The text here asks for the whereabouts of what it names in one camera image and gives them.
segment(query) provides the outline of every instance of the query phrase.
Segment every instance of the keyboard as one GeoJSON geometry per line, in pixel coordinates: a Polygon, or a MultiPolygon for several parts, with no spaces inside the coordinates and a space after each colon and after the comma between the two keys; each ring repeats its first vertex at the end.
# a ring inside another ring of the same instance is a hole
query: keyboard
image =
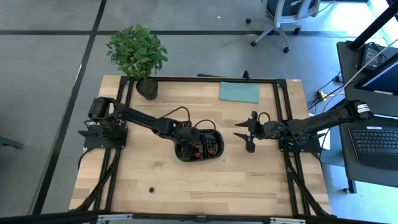
{"type": "Polygon", "coordinates": [[[358,154],[398,154],[398,128],[350,128],[349,133],[358,154]]]}

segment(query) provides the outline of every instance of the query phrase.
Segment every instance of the black plant pot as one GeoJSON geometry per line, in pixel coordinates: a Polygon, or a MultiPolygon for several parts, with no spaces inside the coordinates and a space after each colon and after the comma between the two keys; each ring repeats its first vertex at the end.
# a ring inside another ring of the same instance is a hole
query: black plant pot
{"type": "Polygon", "coordinates": [[[157,80],[148,77],[146,80],[140,79],[137,82],[137,91],[147,100],[154,100],[157,97],[157,80]]]}

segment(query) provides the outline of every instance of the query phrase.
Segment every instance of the potted plant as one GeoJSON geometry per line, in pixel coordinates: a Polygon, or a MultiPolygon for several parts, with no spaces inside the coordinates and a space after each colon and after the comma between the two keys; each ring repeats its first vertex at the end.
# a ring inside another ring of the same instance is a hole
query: potted plant
{"type": "Polygon", "coordinates": [[[162,62],[168,59],[164,54],[167,50],[160,44],[156,35],[139,24],[125,28],[111,36],[111,42],[106,44],[111,50],[106,55],[119,65],[118,70],[128,77],[138,80],[137,91],[147,100],[157,96],[157,80],[150,77],[152,70],[162,69],[162,62]]]}

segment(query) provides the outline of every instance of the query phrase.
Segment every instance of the blue towel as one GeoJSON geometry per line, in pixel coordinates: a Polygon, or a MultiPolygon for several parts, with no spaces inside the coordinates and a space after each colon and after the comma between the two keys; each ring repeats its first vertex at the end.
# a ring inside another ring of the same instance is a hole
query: blue towel
{"type": "Polygon", "coordinates": [[[259,103],[259,85],[220,82],[220,100],[259,103]]]}

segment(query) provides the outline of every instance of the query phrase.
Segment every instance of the wooden table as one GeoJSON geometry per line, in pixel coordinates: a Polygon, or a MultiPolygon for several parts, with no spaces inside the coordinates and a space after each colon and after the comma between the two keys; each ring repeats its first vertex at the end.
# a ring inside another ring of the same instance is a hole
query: wooden table
{"type": "MultiPolygon", "coordinates": [[[[120,78],[104,76],[99,95],[116,98],[120,78]]],[[[245,142],[233,134],[248,132],[247,128],[234,125],[250,117],[252,110],[265,111],[272,120],[277,120],[272,85],[259,84],[259,104],[220,101],[219,85],[215,82],[159,82],[159,95],[153,101],[145,100],[134,87],[132,108],[159,117],[178,106],[186,106],[193,124],[201,119],[216,123],[223,135],[225,150],[220,158],[210,161],[181,162],[175,156],[172,141],[128,123],[129,135],[121,154],[112,212],[292,215],[286,169],[278,142],[255,141],[256,152],[250,154],[244,148],[245,142]]],[[[302,83],[287,80],[287,85],[293,117],[308,117],[302,83]]],[[[187,115],[181,110],[169,117],[183,121],[187,115]]],[[[262,116],[261,119],[265,122],[267,118],[262,116]]],[[[211,128],[211,124],[203,123],[199,128],[211,128]]],[[[70,208],[79,206],[93,190],[100,175],[103,154],[103,149],[94,149],[82,160],[70,208]]],[[[323,209],[330,212],[319,161],[309,153],[300,155],[307,188],[323,209]]],[[[104,207],[106,193],[105,187],[100,208],[104,207]]],[[[296,195],[298,209],[303,213],[297,186],[296,195]]]]}

